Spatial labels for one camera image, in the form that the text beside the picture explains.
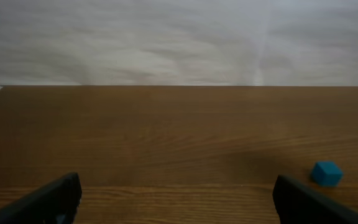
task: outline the wood grain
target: wood grain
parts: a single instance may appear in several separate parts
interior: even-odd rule
[[[69,171],[77,223],[279,223],[278,174],[358,211],[358,87],[4,87],[0,207]]]

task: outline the brown tabletop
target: brown tabletop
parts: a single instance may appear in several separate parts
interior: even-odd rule
[[[309,180],[325,160],[336,188]],[[0,90],[0,208],[70,171],[76,223],[279,223],[278,174],[358,211],[358,87]]]

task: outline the cube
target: cube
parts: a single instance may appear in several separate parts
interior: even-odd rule
[[[311,176],[323,187],[335,187],[342,179],[341,169],[332,161],[319,161],[314,165]]]

